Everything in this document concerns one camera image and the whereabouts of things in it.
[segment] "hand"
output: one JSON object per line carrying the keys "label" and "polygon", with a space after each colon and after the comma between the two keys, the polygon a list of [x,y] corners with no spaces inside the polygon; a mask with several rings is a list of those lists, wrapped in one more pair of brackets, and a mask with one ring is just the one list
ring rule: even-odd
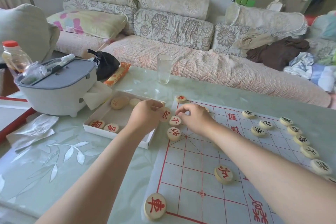
{"label": "hand", "polygon": [[159,124],[161,113],[158,111],[163,104],[153,99],[139,102],[133,109],[126,125],[127,130],[136,131],[145,136]]}
{"label": "hand", "polygon": [[217,124],[207,110],[197,104],[184,104],[176,110],[176,115],[192,132],[200,136],[207,137],[208,131]]}

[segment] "white bottle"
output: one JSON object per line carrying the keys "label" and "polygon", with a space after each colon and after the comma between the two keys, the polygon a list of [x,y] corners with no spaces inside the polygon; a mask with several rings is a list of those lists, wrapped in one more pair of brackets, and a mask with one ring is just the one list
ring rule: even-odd
{"label": "white bottle", "polygon": [[3,41],[4,52],[2,58],[5,61],[13,77],[23,73],[25,68],[32,63],[31,58],[25,53],[16,41]]}

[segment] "red bottle cap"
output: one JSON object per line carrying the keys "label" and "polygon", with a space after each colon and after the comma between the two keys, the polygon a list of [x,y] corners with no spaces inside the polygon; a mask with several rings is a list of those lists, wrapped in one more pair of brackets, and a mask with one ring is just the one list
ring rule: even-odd
{"label": "red bottle cap", "polygon": [[13,40],[3,41],[2,45],[4,47],[16,47],[16,46],[19,46],[19,44],[16,41],[13,41]]}

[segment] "black plastic bag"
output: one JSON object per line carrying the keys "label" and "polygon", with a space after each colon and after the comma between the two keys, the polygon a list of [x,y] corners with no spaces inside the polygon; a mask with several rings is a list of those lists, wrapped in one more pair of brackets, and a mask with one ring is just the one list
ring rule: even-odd
{"label": "black plastic bag", "polygon": [[96,56],[93,61],[98,65],[98,81],[109,78],[120,66],[120,62],[110,53],[95,52],[91,49],[88,49],[87,52]]}

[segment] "transparent glass cup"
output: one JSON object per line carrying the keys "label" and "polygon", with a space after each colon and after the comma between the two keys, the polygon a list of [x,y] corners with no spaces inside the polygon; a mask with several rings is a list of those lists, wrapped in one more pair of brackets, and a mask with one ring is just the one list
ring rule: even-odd
{"label": "transparent glass cup", "polygon": [[174,58],[166,54],[157,56],[157,81],[161,84],[169,82],[170,72],[173,68]]}

